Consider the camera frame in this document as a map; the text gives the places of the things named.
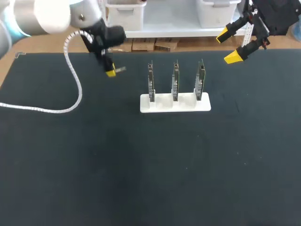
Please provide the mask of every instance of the cardboard box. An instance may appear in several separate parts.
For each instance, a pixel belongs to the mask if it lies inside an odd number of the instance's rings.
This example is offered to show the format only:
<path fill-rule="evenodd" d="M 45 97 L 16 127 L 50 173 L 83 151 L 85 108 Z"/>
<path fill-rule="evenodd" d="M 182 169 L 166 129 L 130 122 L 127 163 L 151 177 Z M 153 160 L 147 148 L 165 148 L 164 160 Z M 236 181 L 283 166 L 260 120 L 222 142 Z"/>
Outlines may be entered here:
<path fill-rule="evenodd" d="M 179 38 L 159 38 L 155 43 L 155 50 L 174 52 L 179 41 Z"/>
<path fill-rule="evenodd" d="M 126 39 L 120 46 L 114 46 L 110 48 L 110 52 L 132 52 L 134 39 Z"/>
<path fill-rule="evenodd" d="M 134 39 L 133 51 L 149 51 L 155 50 L 156 39 Z"/>

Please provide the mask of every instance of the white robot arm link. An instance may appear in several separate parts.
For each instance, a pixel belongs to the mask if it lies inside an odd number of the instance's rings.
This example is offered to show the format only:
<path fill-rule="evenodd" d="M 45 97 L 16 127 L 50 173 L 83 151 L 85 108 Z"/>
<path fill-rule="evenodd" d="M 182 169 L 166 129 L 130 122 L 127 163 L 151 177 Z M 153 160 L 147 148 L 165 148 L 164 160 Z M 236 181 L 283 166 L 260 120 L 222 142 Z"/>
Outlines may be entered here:
<path fill-rule="evenodd" d="M 0 59 L 26 37 L 84 30 L 102 19 L 97 0 L 0 0 Z"/>

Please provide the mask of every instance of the white shelving unit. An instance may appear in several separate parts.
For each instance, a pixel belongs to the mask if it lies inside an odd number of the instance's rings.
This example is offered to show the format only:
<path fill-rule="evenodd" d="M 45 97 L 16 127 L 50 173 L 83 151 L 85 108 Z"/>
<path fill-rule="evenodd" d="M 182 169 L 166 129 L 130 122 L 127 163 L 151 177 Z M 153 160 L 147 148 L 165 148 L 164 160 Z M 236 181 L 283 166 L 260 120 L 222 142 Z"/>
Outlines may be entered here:
<path fill-rule="evenodd" d="M 238 18 L 236 10 L 233 20 Z M 126 31 L 126 34 L 128 38 L 204 37 L 217 36 L 223 29 L 200 26 L 196 0 L 147 0 L 143 30 Z M 237 35 L 244 34 L 245 29 L 237 32 Z"/>

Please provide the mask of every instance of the black table surface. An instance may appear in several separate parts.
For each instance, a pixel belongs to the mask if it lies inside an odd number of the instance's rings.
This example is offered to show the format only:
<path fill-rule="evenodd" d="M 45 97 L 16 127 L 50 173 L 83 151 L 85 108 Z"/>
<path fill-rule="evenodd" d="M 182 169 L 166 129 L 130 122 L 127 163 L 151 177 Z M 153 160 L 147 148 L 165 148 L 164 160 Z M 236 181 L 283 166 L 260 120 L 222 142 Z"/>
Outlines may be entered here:
<path fill-rule="evenodd" d="M 0 225 L 301 225 L 301 51 L 228 54 L 113 54 L 127 67 L 116 78 L 71 54 L 78 108 L 0 108 Z M 192 92 L 201 59 L 210 112 L 140 113 L 148 63 L 157 93 L 176 60 Z M 77 95 L 63 54 L 20 56 L 0 89 L 1 102 L 50 109 Z"/>

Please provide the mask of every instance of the white holder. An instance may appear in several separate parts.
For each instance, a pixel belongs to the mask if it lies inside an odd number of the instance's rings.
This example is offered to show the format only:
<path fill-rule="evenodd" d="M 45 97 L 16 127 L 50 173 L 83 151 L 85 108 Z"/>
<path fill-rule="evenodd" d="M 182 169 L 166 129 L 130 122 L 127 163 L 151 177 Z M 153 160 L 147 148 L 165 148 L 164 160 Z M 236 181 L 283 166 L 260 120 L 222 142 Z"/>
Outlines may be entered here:
<path fill-rule="evenodd" d="M 208 93 L 202 94 L 198 101 L 195 93 L 179 93 L 178 101 L 173 100 L 172 93 L 155 94 L 155 102 L 150 102 L 149 94 L 140 96 L 140 111 L 142 113 L 162 112 L 208 112 L 211 110 Z"/>

